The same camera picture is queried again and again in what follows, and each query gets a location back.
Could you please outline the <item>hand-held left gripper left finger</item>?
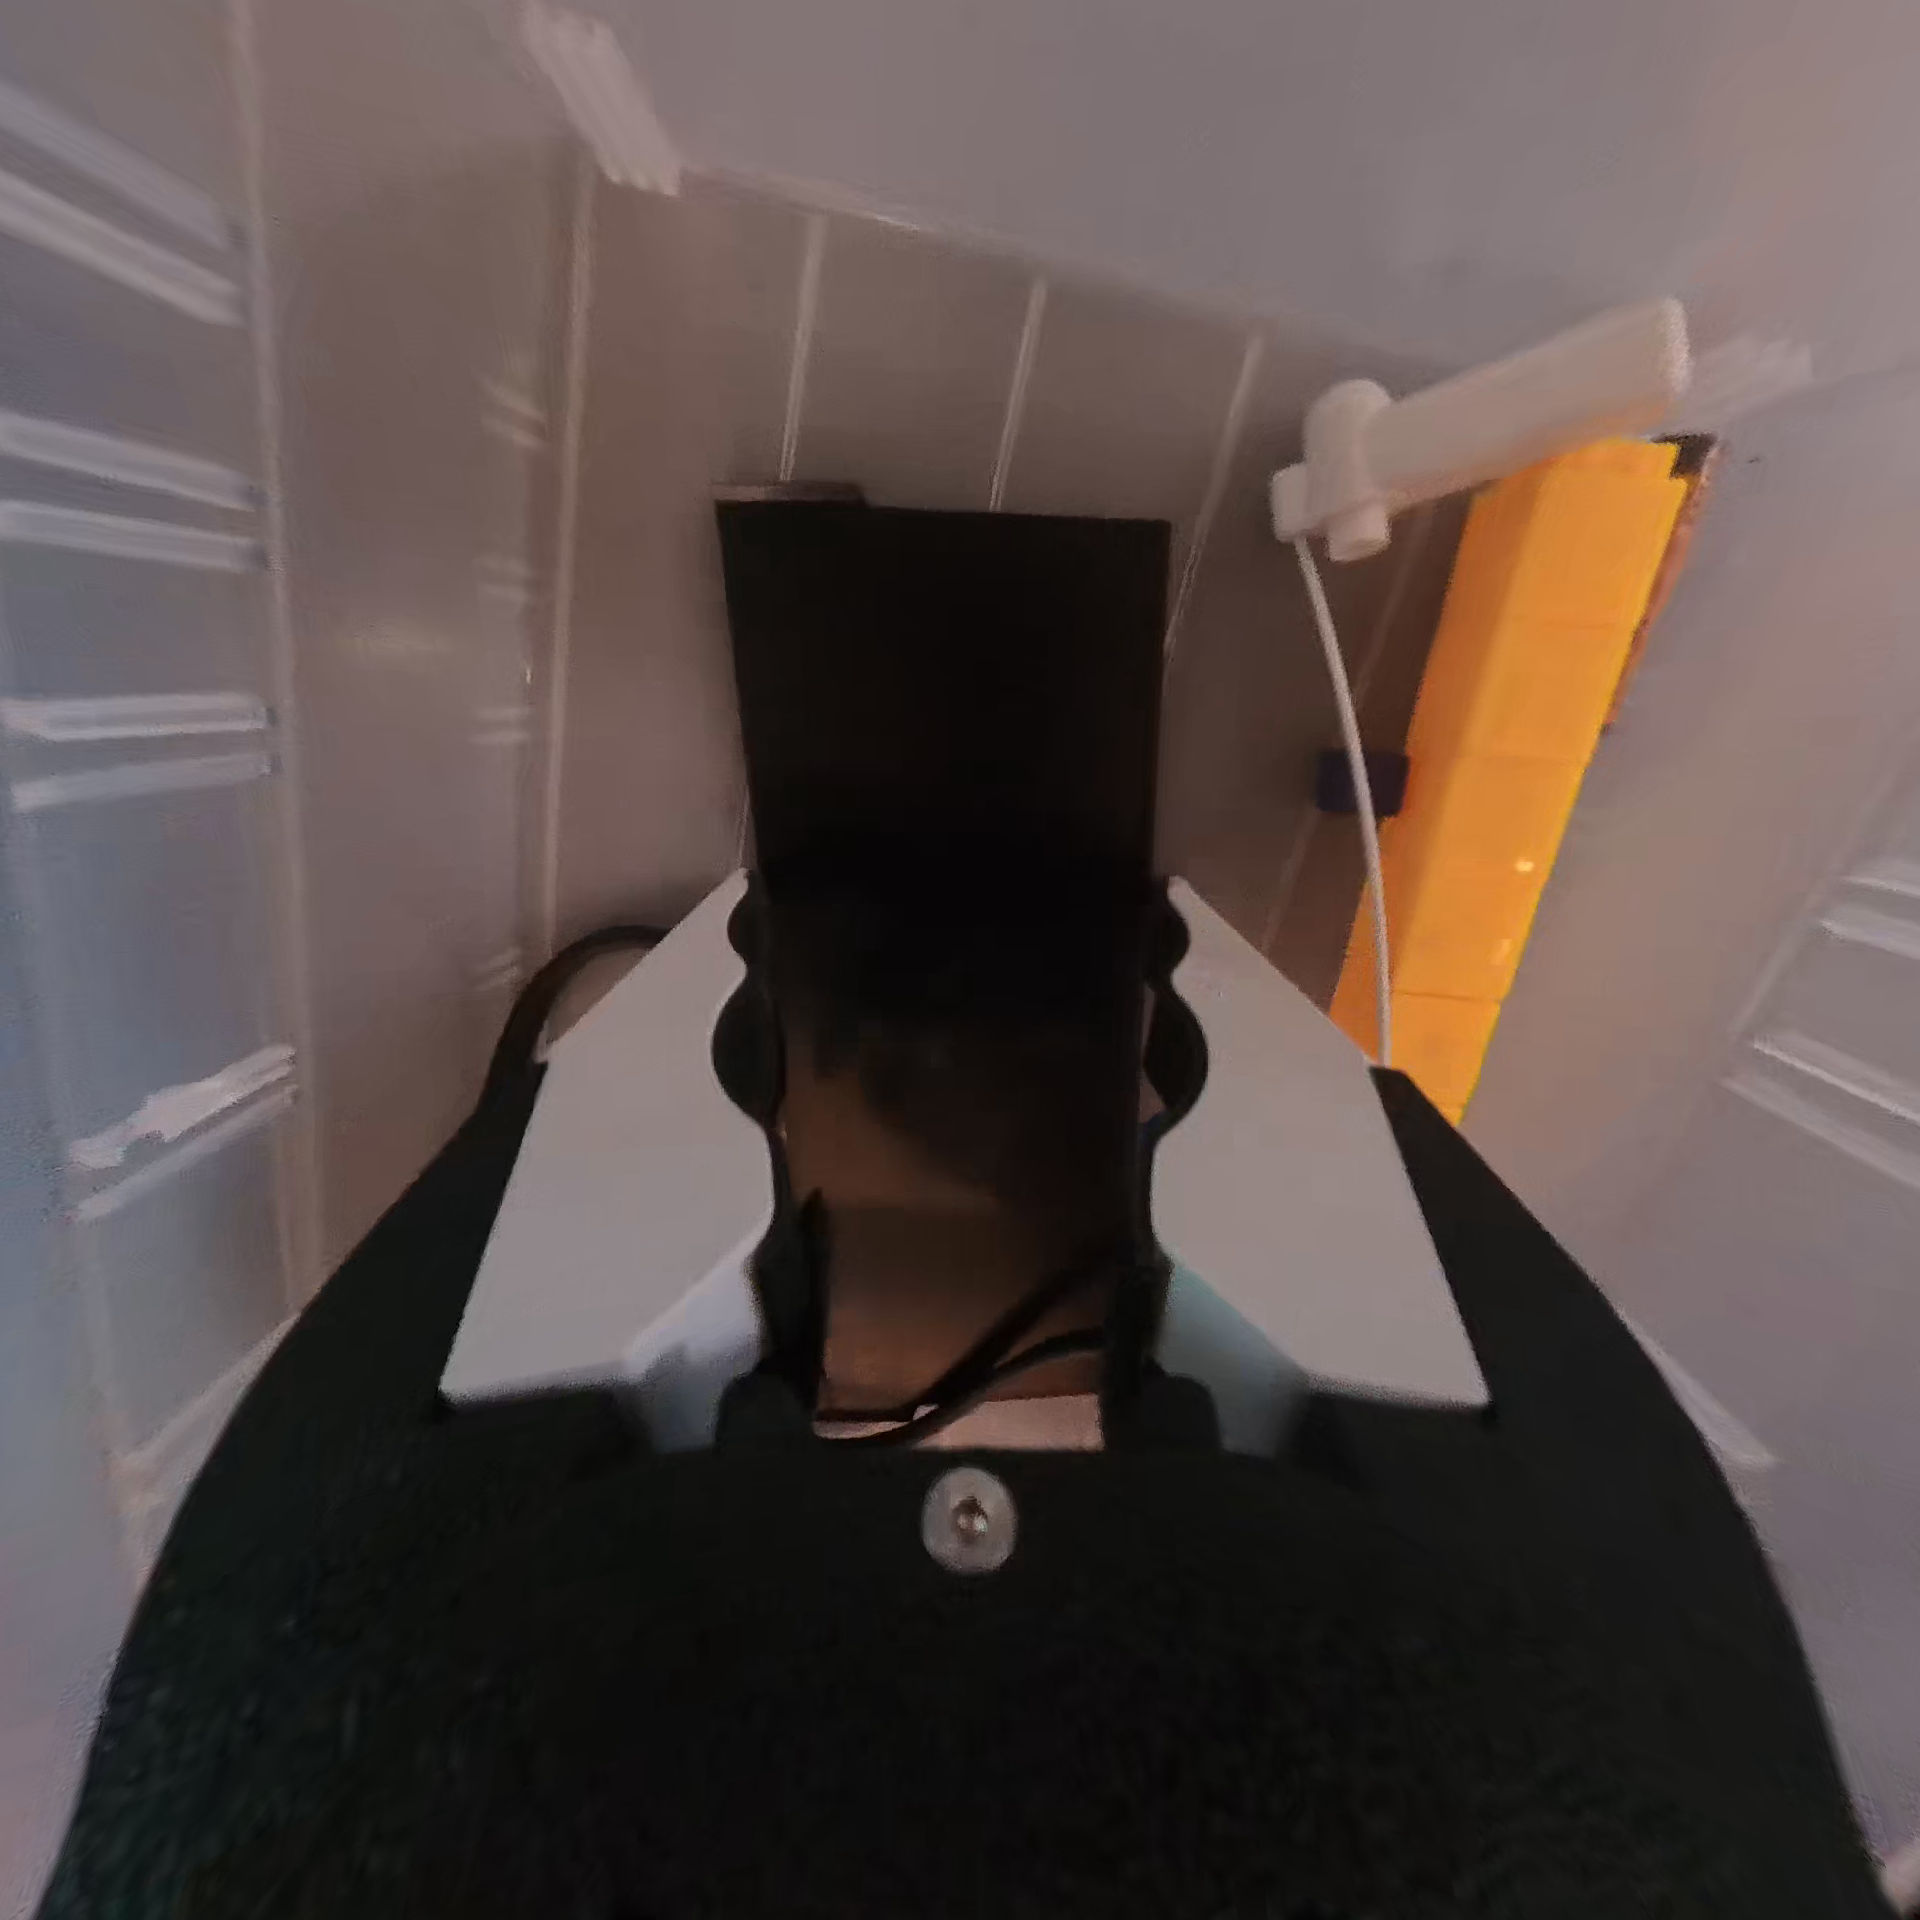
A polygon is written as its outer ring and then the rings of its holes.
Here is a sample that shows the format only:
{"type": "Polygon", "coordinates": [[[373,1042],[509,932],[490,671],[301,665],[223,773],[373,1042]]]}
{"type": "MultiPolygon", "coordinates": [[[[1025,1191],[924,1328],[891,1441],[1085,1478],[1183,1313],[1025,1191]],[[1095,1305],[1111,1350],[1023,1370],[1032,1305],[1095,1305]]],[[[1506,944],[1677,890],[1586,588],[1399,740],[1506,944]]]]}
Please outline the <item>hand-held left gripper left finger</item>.
{"type": "Polygon", "coordinates": [[[610,1395],[693,1457],[754,1370],[818,1406],[825,1209],[786,1166],[770,900],[729,873],[551,1051],[442,1399],[610,1395]]]}

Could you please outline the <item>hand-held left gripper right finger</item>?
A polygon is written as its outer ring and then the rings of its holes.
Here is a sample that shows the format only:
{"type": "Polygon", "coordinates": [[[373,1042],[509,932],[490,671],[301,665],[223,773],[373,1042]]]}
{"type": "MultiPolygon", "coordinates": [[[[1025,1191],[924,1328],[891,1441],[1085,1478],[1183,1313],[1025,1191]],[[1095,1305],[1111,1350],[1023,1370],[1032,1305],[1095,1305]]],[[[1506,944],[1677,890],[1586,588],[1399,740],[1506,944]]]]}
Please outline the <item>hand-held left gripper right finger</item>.
{"type": "Polygon", "coordinates": [[[1493,1406],[1373,1062],[1210,900],[1163,876],[1141,1008],[1153,1364],[1227,1457],[1288,1457],[1322,1395],[1493,1406]]]}

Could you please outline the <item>yellow block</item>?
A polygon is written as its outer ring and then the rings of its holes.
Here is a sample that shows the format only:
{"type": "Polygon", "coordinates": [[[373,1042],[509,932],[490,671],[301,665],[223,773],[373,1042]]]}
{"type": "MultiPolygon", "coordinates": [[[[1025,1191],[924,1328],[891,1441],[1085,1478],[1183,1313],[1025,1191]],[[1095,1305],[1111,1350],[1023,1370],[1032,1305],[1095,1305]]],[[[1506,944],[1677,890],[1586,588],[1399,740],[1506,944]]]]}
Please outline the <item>yellow block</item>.
{"type": "Polygon", "coordinates": [[[1380,827],[1396,1067],[1460,1122],[1690,481],[1598,437],[1471,491],[1380,827]]]}

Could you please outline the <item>black plate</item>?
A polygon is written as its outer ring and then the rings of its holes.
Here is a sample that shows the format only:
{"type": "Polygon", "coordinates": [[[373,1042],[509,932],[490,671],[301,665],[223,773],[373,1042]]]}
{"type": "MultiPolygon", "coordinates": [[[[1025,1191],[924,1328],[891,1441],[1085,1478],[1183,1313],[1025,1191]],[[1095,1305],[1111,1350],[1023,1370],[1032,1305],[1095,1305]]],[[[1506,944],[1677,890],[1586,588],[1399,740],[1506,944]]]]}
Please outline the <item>black plate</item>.
{"type": "Polygon", "coordinates": [[[1141,1270],[1171,519],[719,504],[775,1031],[770,1350],[939,1406],[1141,1270]]]}

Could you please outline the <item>clear plastic storage bin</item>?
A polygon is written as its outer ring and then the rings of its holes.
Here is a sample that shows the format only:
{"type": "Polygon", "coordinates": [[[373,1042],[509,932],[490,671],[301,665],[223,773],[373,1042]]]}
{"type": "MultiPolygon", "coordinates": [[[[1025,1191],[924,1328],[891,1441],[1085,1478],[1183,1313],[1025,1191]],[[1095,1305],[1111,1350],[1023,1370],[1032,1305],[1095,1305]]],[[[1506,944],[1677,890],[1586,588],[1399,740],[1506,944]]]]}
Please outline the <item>clear plastic storage bin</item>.
{"type": "Polygon", "coordinates": [[[163,1530],[597,913],[744,849],[713,489],[1171,519],[1163,861],[1330,987],[1264,475],[1686,300],[1724,454],[1465,1136],[1917,1534],[1917,7],[10,7],[10,827],[163,1530]]]}

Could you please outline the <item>white cable with plug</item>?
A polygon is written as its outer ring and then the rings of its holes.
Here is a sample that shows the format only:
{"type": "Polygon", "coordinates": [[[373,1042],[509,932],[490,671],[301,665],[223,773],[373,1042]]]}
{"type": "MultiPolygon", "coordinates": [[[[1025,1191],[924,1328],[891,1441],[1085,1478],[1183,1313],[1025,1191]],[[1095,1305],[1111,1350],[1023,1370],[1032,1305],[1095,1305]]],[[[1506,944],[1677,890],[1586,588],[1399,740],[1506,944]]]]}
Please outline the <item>white cable with plug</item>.
{"type": "Polygon", "coordinates": [[[1583,454],[1607,435],[1661,428],[1690,395],[1690,313],[1677,300],[1618,305],[1514,360],[1456,372],[1396,402],[1380,381],[1336,381],[1307,405],[1307,454],[1264,481],[1269,535],[1295,550],[1353,780],[1363,923],[1373,923],[1373,1062],[1396,1067],[1396,941],[1380,801],[1363,773],[1353,671],[1336,650],[1328,564],[1373,564],[1407,510],[1583,454]]]}

